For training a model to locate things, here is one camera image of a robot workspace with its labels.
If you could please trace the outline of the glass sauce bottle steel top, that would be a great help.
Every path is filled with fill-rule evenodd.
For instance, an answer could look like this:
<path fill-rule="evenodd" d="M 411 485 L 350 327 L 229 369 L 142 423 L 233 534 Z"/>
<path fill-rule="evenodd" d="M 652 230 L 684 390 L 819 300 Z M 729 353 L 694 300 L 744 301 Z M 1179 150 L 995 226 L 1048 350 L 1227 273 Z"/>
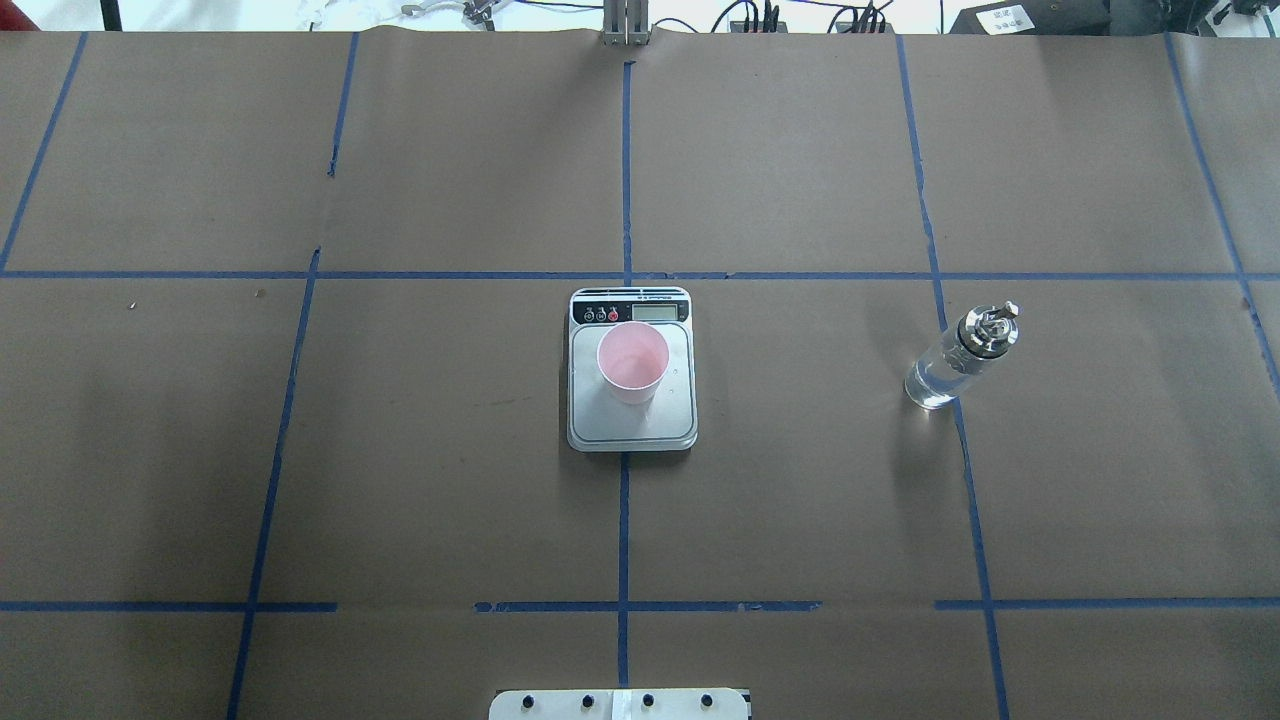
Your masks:
<path fill-rule="evenodd" d="M 972 307 L 915 360 L 905 395 L 929 411 L 951 404 L 1015 347 L 1020 315 L 1014 301 Z"/>

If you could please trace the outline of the digital kitchen scale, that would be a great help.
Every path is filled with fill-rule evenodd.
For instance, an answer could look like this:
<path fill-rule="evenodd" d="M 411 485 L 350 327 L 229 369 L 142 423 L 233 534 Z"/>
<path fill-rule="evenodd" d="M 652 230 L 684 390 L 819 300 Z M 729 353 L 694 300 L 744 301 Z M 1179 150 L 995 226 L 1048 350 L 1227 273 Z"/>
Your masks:
<path fill-rule="evenodd" d="M 568 301 L 566 439 L 590 452 L 690 450 L 699 432 L 692 300 L 594 287 Z"/>

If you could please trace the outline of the aluminium frame post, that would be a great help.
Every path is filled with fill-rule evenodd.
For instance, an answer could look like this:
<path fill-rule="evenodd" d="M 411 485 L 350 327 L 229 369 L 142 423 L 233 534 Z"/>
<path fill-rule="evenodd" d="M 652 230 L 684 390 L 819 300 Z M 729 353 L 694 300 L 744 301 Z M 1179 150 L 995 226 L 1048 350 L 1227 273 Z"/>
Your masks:
<path fill-rule="evenodd" d="M 604 0 L 602 42 L 607 47 L 645 46 L 652 40 L 648 0 Z"/>

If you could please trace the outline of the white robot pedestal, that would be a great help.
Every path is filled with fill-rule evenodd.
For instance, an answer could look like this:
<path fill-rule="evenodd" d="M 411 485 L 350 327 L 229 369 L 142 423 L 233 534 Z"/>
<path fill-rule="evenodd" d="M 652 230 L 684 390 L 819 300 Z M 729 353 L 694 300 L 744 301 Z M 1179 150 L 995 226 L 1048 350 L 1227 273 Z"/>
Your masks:
<path fill-rule="evenodd" d="M 728 687 L 502 691 L 489 719 L 751 719 L 749 691 Z"/>

